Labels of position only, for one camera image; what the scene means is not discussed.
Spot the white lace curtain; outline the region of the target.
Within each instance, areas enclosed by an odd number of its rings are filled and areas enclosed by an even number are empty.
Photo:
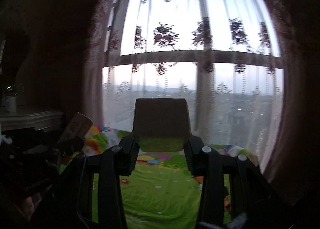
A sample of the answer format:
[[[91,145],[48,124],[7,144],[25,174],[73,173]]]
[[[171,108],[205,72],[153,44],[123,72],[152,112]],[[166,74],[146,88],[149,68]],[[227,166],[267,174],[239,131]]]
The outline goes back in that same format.
[[[276,142],[281,52],[264,0],[98,0],[81,110],[130,129],[138,97],[183,97],[207,143],[262,152]]]

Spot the green cartoon bedsheet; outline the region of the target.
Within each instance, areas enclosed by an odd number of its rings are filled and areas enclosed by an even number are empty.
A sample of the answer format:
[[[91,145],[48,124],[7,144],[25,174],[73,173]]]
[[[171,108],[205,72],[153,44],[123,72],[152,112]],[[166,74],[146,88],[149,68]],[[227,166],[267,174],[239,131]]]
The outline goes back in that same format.
[[[129,131],[92,127],[83,139],[81,153],[102,154],[120,143]],[[252,155],[233,146],[210,146],[225,156],[243,154],[256,166]],[[184,150],[180,152],[139,153],[130,176],[120,177],[127,228],[196,228],[202,193],[202,176],[188,169]]]

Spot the slim gold edged box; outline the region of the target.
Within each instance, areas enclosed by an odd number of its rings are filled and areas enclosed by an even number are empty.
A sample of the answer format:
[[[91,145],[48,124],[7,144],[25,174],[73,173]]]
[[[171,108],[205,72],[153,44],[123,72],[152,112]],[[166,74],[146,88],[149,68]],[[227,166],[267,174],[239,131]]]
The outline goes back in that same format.
[[[93,122],[89,117],[77,112],[66,127],[60,139],[62,141],[70,140],[75,137],[84,139],[92,124]]]

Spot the mauve drape curtain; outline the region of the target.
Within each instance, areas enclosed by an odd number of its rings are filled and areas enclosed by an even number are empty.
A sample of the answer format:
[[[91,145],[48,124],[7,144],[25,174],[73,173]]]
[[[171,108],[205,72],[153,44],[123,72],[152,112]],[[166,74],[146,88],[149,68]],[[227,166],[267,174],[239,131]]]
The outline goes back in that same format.
[[[302,180],[319,152],[319,0],[264,0],[284,67],[280,130],[268,161],[272,182]]]

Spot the white ornate dresser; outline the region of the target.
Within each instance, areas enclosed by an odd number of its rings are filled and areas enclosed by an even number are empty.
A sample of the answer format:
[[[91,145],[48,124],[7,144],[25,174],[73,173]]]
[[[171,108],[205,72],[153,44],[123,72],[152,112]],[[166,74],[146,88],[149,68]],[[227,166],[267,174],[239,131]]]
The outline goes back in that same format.
[[[57,111],[20,110],[16,113],[1,112],[1,131],[35,128],[56,128],[63,113]]]

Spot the white ceramic mug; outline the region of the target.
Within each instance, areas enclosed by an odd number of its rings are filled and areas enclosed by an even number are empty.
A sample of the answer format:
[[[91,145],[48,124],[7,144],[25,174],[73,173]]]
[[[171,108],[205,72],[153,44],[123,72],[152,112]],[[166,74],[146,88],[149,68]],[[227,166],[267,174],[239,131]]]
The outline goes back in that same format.
[[[5,106],[5,110],[8,113],[16,113],[17,111],[16,96],[5,97],[4,106]]]

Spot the small white box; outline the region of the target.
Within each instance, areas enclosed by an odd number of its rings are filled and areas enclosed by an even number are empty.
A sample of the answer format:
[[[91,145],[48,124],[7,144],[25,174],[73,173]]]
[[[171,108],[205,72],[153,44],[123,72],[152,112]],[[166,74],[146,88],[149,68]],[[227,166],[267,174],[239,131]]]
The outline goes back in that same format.
[[[191,137],[184,98],[138,98],[132,135],[143,152],[180,152]]]

